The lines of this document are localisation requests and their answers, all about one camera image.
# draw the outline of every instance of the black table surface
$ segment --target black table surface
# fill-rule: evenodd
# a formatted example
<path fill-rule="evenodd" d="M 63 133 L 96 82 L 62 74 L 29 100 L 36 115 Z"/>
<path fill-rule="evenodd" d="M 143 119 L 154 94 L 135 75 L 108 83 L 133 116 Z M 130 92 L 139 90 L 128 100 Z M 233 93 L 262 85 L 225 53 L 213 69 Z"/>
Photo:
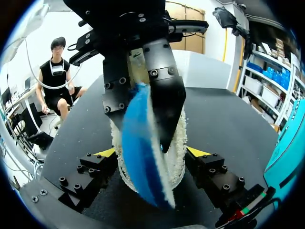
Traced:
<path fill-rule="evenodd" d="M 59 177 L 76 170 L 79 158 L 111 148 L 109 118 L 102 108 L 103 78 L 99 77 L 70 111 L 55 136 L 42 175 L 59 187 Z M 225 158 L 229 170 L 245 177 L 246 188 L 267 187 L 263 172 L 272 154 L 277 133 L 249 105 L 223 89 L 186 88 L 187 145 Z M 83 214 L 117 228 L 174 228 L 201 224 L 214 228 L 221 216 L 206 193 L 197 189 L 186 170 L 174 189 L 176 209 L 150 206 L 130 190 L 115 172 Z M 258 216 L 262 223 L 273 211 L 269 206 Z"/>

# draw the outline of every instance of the black sleeveless shirt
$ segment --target black sleeveless shirt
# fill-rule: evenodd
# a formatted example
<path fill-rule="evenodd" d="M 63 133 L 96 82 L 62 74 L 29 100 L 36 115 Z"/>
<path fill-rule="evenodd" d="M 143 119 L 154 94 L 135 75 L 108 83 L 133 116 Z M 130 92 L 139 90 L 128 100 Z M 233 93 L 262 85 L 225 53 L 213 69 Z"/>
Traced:
<path fill-rule="evenodd" d="M 68 71 L 70 68 L 70 64 L 65 61 L 64 59 L 61 59 L 59 63 L 53 63 L 51 61 L 52 66 L 62 65 L 62 61 L 64 61 L 64 70 Z M 60 85 L 63 85 L 66 83 L 66 72 L 64 72 L 62 75 L 52 75 L 51 69 L 50 69 L 50 61 L 48 60 L 46 63 L 44 63 L 41 67 L 41 73 L 42 73 L 42 82 L 45 85 L 51 86 L 51 87 L 57 87 Z M 45 93 L 45 100 L 52 99 L 54 97 L 59 96 L 60 94 L 68 93 L 68 89 L 66 87 L 60 88 L 60 89 L 48 89 L 43 87 L 44 93 Z"/>

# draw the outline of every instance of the teal machine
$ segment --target teal machine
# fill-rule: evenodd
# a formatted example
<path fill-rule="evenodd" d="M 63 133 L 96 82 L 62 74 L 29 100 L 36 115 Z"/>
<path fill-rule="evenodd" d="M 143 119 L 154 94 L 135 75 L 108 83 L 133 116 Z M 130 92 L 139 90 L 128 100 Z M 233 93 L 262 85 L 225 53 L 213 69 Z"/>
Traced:
<path fill-rule="evenodd" d="M 276 189 L 274 198 L 283 200 L 287 196 L 304 165 L 304 157 L 305 100 L 297 100 L 264 172 L 268 186 Z"/>

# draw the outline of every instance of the person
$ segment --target person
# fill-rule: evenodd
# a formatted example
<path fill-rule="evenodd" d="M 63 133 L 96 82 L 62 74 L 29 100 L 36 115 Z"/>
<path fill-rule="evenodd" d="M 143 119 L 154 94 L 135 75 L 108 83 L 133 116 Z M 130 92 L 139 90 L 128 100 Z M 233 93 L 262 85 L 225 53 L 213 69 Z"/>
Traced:
<path fill-rule="evenodd" d="M 61 57 L 65 46 L 66 40 L 64 37 L 54 39 L 51 43 L 52 57 L 40 67 L 39 80 L 47 86 L 60 86 L 71 79 L 70 64 Z M 60 69 L 62 66 L 64 71 L 55 74 L 54 69 Z M 43 87 L 38 83 L 36 95 L 41 104 L 42 112 L 47 114 L 49 108 L 65 120 L 69 112 L 68 105 L 72 106 L 72 103 L 81 97 L 86 90 L 84 87 L 74 87 L 72 81 L 68 84 L 68 88 L 63 87 L 55 90 Z"/>

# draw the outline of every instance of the blue sponge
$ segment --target blue sponge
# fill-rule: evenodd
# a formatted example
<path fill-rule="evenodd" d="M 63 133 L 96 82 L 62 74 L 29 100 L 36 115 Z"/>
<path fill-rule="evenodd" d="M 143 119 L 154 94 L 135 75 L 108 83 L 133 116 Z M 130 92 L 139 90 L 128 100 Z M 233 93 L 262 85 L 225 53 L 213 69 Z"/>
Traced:
<path fill-rule="evenodd" d="M 174 208 L 148 85 L 139 87 L 128 105 L 123 119 L 122 149 L 127 173 L 139 195 L 156 207 Z"/>

